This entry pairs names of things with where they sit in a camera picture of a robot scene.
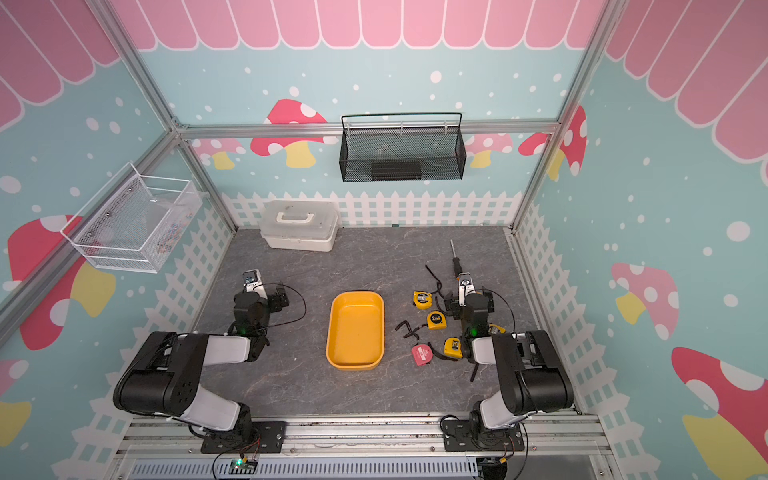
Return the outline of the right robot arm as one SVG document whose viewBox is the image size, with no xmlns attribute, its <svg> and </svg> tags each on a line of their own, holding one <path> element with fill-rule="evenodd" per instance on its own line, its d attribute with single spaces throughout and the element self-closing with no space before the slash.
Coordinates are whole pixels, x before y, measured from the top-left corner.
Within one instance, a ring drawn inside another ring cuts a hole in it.
<svg viewBox="0 0 768 480">
<path fill-rule="evenodd" d="M 495 307 L 485 292 L 450 295 L 446 307 L 462 328 L 450 347 L 476 366 L 496 368 L 498 391 L 470 413 L 475 434 L 502 431 L 532 415 L 573 405 L 571 381 L 546 331 L 493 333 L 489 317 Z"/>
</svg>

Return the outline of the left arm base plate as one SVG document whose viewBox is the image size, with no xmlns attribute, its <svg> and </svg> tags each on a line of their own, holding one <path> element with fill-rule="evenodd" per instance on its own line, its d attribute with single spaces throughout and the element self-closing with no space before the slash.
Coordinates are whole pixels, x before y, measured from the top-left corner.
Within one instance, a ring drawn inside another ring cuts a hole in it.
<svg viewBox="0 0 768 480">
<path fill-rule="evenodd" d="M 280 453 L 286 437 L 286 428 L 287 423 L 284 421 L 247 420 L 243 426 L 237 426 L 228 432 L 205 430 L 201 453 Z"/>
</svg>

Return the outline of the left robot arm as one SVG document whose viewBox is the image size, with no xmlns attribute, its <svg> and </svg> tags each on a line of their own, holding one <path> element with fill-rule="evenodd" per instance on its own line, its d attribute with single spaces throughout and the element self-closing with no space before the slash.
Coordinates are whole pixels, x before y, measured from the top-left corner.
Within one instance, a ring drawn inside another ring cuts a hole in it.
<svg viewBox="0 0 768 480">
<path fill-rule="evenodd" d="M 254 362 L 269 345 L 270 316 L 289 306 L 287 287 L 246 287 L 234 297 L 234 321 L 225 334 L 155 331 L 139 349 L 113 391 L 116 408 L 162 416 L 209 432 L 250 428 L 247 405 L 201 384 L 209 366 Z"/>
</svg>

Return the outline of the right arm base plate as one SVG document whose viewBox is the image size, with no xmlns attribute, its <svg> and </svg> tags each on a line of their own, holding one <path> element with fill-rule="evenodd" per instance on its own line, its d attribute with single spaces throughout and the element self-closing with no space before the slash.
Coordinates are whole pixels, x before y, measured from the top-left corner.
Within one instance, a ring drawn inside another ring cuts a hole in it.
<svg viewBox="0 0 768 480">
<path fill-rule="evenodd" d="M 473 420 L 448 416 L 439 421 L 447 452 L 519 452 L 525 450 L 525 441 L 519 425 L 489 430 Z"/>
</svg>

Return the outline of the yellow tape measure with strap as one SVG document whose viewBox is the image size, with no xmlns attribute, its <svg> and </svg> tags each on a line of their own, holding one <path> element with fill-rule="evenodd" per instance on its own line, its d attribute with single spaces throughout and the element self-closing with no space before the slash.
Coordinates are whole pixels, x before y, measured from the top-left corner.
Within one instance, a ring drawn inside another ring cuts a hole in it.
<svg viewBox="0 0 768 480">
<path fill-rule="evenodd" d="M 426 322 L 413 327 L 407 320 L 401 321 L 396 327 L 395 331 L 404 330 L 404 339 L 413 338 L 419 340 L 419 333 L 421 330 L 441 330 L 447 327 L 446 317 L 440 311 L 433 311 L 427 315 Z"/>
</svg>

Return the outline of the pink round tape measure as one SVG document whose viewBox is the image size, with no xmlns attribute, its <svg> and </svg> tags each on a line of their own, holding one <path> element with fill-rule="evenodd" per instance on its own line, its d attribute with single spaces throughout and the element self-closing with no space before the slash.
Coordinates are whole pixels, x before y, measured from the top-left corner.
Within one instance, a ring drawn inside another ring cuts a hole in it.
<svg viewBox="0 0 768 480">
<path fill-rule="evenodd" d="M 433 352 L 428 344 L 417 344 L 411 349 L 415 364 L 419 367 L 428 365 L 433 360 Z"/>
</svg>

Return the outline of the yellow storage tray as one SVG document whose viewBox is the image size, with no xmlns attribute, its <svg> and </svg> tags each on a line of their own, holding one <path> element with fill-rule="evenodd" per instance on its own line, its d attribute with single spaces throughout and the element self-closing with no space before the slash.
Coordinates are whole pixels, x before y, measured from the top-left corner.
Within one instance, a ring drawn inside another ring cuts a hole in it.
<svg viewBox="0 0 768 480">
<path fill-rule="evenodd" d="M 339 294 L 332 302 L 326 358 L 342 371 L 368 371 L 385 352 L 385 306 L 373 291 Z"/>
</svg>

